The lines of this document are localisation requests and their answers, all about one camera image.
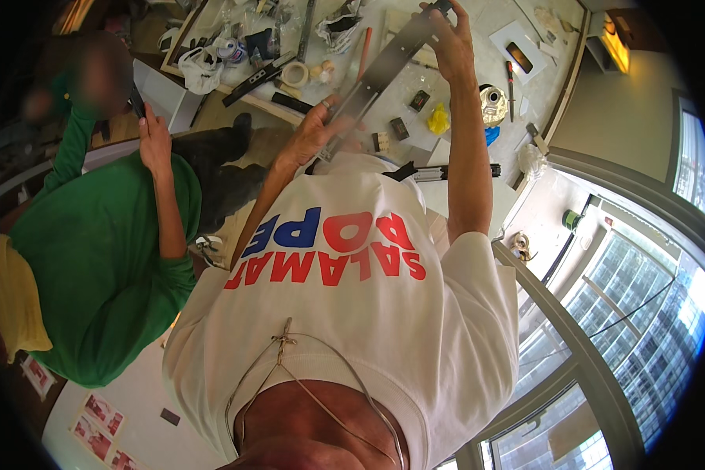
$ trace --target necklace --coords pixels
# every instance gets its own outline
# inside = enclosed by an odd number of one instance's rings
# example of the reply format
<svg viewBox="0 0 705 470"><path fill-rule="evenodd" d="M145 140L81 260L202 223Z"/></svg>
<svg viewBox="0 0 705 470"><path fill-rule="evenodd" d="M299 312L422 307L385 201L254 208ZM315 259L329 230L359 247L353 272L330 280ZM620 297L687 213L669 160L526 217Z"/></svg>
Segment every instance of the necklace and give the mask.
<svg viewBox="0 0 705 470"><path fill-rule="evenodd" d="M373 408L374 411L376 411L376 414L379 415L379 418L381 418L381 420L384 421L384 424L386 425L386 428L389 430L389 432L392 433L392 437L394 438L394 442L395 442L395 449L397 450L397 457L399 458L399 467L400 467L401 470L404 470L404 458L403 458L403 456L402 456L402 448L400 447L400 442L399 442L399 438L397 437L397 432L395 431L394 426L392 426L392 423L390 423L389 420L386 418L385 414L382 413L381 410L376 406L376 404L374 403L374 399L371 398L371 394L368 393L368 390L365 388L365 385L363 384L363 381L360 379L360 377L358 376L358 373L355 371L355 369L353 368L353 366L350 365L350 363L344 358L344 356L342 356L342 354L341 354L339 351L337 351L336 349L334 349L331 345L329 345L328 343L324 342L323 340L321 340L321 339L319 339L319 338L317 338L317 337L315 337L315 336L312 336L312 335L310 335L310 334L305 334L305 333L291 333L291 332L289 331L291 324L292 324L292 317L288 318L287 321L285 322L285 328L284 328L284 330L283 330L281 336L272 336L272 337L271 337L271 343L269 343L269 345L264 348L264 350L258 355L258 357L256 357L256 359L255 359L255 360L253 361L253 363L250 365L250 367L249 367L248 370L245 372L245 374L243 374L243 377L241 377L240 380L237 382L237 385L235 386L235 390L233 390L232 394L230 395L230 400L228 400L228 402L227 402L227 407L225 408L225 424L226 424L226 426L227 426L228 434L230 435L230 440L232 441L232 445L235 447L235 451L237 451L238 453L240 452L240 451L238 450L238 444L240 444L240 443L237 443L237 442L235 441L235 436L232 435L232 426L230 426L229 419L228 419L228 413L229 413L229 411L230 411L230 407L232 406L232 402L233 402L233 400L235 400L235 395L237 394L237 390L240 389L240 386L243 385L243 382L246 380L246 377L248 377L248 373L253 370L253 368L254 368L254 367L256 366L256 364L260 361L260 359L264 356L264 354L265 354L267 351L269 351L269 348L272 347L272 345L274 345L274 343L278 343L278 342L279 342L279 343L280 343L280 347L279 347L279 350L278 350L278 352L277 352L277 363L274 364L274 367L271 369L271 371L269 371L269 374L266 376L266 378L264 379L264 381L262 381L262 382L261 382L261 385L258 386L258 390L255 391L255 393L254 393L253 396L251 397L251 400L248 401L248 405L246 406L246 412L244 413L243 416L245 417L245 415L248 413L248 409L251 408L251 405L253 405L253 402L256 400L256 397L259 396L259 393L261 392L261 389L264 387L264 385L266 384L266 382L269 380L269 378L271 377L272 373L273 373L275 370L277 370L277 369L282 369L282 370L284 370L285 372L287 372L287 374L288 374L290 377L292 377L292 380L295 381L298 385L300 385L301 388L302 388L302 389L321 407L321 409L323 409L323 410L324 410L337 424L339 424L345 431L347 431L351 436L355 437L356 439L358 439L359 441L363 442L364 444L366 444L366 445L368 445L368 446L370 446L370 447L373 447L373 448L376 449L380 454L386 456L389 460L392 461L392 463L394 463L395 465L397 465L397 462L394 460L394 458L392 458L392 456L390 456L389 454L387 454L386 452L384 452L383 450L381 450L378 446L372 444L372 443L371 443L370 441L368 441L365 437L358 436L355 432L353 432L352 430L350 430L350 428L348 428L347 426L345 426L345 423L343 423L339 418L337 418L337 417L334 415L334 413L332 413L328 408L326 408L326 406L324 406L324 404L321 403L321 401L320 401L319 399L317 399L316 396L314 396L314 395L310 392L310 390L308 390L308 389L306 388L306 386L303 385L303 383L302 383L301 381L299 381L299 380L292 374L292 372L289 371L289 370L282 364L282 356L283 356L284 353L285 353L285 345L286 345L286 344L297 344L297 343L298 343L297 340L292 339L290 336L305 336L305 337L307 337L307 338L315 339L315 340L318 341L319 343L322 343L322 344L324 344L325 346L327 346L327 347L328 347L329 349L331 349L335 354L337 354L337 356L345 363L345 365L347 365L347 368L349 369L350 372L352 372L352 376L356 379L356 381L358 382L358 385L360 386L361 390L363 391L363 394L365 395L366 400L368 400L368 404L371 405L371 408ZM244 441L244 440L245 440L245 436L246 436L246 421L245 421L245 418L243 418L243 419L241 420L241 422L240 422L240 435L243 436L242 439L241 439L241 441Z"/></svg>

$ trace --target workbench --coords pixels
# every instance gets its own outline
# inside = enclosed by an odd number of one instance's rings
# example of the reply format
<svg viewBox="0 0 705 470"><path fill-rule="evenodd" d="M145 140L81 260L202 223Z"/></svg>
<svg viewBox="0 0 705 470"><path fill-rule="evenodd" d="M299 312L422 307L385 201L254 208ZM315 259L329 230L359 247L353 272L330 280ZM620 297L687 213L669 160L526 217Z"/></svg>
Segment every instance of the workbench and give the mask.
<svg viewBox="0 0 705 470"><path fill-rule="evenodd" d="M333 55L327 53L327 46L316 34L315 27L322 18L338 9L342 5L342 1L317 0L305 62L310 68L321 64L324 60L330 60L334 63L335 71L333 80L328 84L309 83L302 87L302 100L315 105L339 87L352 60L353 50L358 39L365 33L368 26L373 29L367 58L367 65L370 64L381 48L386 10L416 12L420 11L418 3L418 0L368 0L368 3L360 10L363 20L353 35L352 46L344 54ZM489 146L491 161L500 163L502 166L501 180L512 186L519 176L517 152L522 145L530 142L526 124L534 123L541 135L548 140L561 119L582 58L589 12L577 0L463 0L462 5L470 15L478 82L490 83L505 91L508 89L506 59L490 41L491 34L516 20L522 26L528 39L537 43L541 37L536 29L543 34L546 33L546 30L539 25L537 18L535 18L534 9L537 6L552 8L554 13L581 30L581 33L565 33L559 26L555 42L559 57L553 60L551 56L543 55L546 61L545 69L525 84L520 83L520 80L514 80L515 120L511 123L509 116L507 116L499 126L501 134ZM235 8L232 0L206 0L188 14L183 27L174 40L174 46L170 48L162 63L161 70L183 76L175 61L176 51L180 45L187 46L192 39L198 42L201 37L209 37L230 14L228 9L230 6ZM298 0L295 3L297 17L293 18L282 31L282 53L297 50L305 8L306 0ZM453 12L450 12L449 17L455 24L456 17ZM246 25L248 26L246 34L273 27L273 21L268 17L265 18L264 23L255 21L252 23ZM253 70L247 61L237 67L226 68L217 89L229 93L234 86L252 73ZM424 89L431 95L431 99L420 112L415 112L408 104L419 89ZM271 97L276 91L274 85L267 83L242 99L294 125L299 124L303 118L302 114L271 102ZM519 105L523 97L529 100L530 106L523 116L519 116ZM387 156L395 162L405 163L413 146L431 150L438 136L428 130L426 119L440 102L443 102L448 109L449 99L448 83L443 80L438 70L427 69L414 63L408 64L363 119L367 128L365 132L359 134L363 150L373 153L371 133L381 131L389 133L392 146ZM402 142L397 142L389 125L389 121L394 118L402 118L410 133L410 137ZM450 141L450 131L440 137Z"/></svg>

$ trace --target white wall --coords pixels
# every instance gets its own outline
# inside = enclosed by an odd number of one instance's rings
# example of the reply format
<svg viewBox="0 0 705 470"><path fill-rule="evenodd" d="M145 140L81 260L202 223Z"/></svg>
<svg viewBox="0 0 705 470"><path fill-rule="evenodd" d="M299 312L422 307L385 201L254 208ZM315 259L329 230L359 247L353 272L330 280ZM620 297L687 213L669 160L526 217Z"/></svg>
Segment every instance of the white wall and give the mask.
<svg viewBox="0 0 705 470"><path fill-rule="evenodd" d="M624 165L665 182L671 157L673 89L686 90L661 52L631 51L630 72L603 74L586 52L551 145Z"/></svg>
<svg viewBox="0 0 705 470"><path fill-rule="evenodd" d="M161 382L164 350L159 340L99 393L125 415L117 442L121 450L151 470L214 470L226 461L211 450L169 400ZM61 392L42 435L42 443L64 470L107 468L68 430L89 391L68 382ZM160 418L163 408L180 416L177 427Z"/></svg>

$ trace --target shoe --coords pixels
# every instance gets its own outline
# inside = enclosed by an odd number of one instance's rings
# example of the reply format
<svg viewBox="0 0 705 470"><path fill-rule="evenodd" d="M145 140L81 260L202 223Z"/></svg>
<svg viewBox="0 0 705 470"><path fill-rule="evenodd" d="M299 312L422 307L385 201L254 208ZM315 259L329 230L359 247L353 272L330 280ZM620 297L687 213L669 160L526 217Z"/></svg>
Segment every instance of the shoe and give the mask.
<svg viewBox="0 0 705 470"><path fill-rule="evenodd" d="M240 131L240 133L250 141L252 123L253 118L251 118L250 113L240 113L235 117L235 120L232 121L232 128Z"/></svg>

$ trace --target hand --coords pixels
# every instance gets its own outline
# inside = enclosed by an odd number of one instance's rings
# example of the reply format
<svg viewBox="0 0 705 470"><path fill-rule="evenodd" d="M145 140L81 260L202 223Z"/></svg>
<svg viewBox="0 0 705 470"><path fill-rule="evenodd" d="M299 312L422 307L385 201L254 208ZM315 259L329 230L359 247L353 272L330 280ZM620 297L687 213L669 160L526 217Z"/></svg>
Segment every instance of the hand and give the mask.
<svg viewBox="0 0 705 470"><path fill-rule="evenodd" d="M329 95L325 98L325 101L329 103L330 106L335 106L342 102L342 97L339 95ZM354 118L350 116L340 116L328 126L324 126L324 122L328 118L329 110L326 109L322 103L319 103L308 111L301 125L295 130L290 140L287 141L287 144L285 144L279 155L277 155L277 158L274 160L274 165L294 172L308 163L310 159L316 155L316 152L326 145L330 138L349 130L355 125ZM365 126L363 126L362 123L358 128L365 130ZM351 136L351 138L345 141L343 150L354 152L360 150L360 147L360 142L355 141Z"/></svg>
<svg viewBox="0 0 705 470"><path fill-rule="evenodd" d="M171 177L172 141L165 118L155 117L149 103L144 103L143 107L146 111L146 117L142 117L138 121L138 131L141 135L141 163L149 169L155 180L160 177Z"/></svg>
<svg viewBox="0 0 705 470"><path fill-rule="evenodd" d="M436 61L444 80L450 85L455 83L472 84L475 79L475 55L473 54L473 37L470 34L470 19L462 6L451 0L452 10L457 15L457 26L451 26L439 10L432 10L428 17L436 29L438 42L428 40L428 45L436 52ZM423 2L420 7L428 6Z"/></svg>

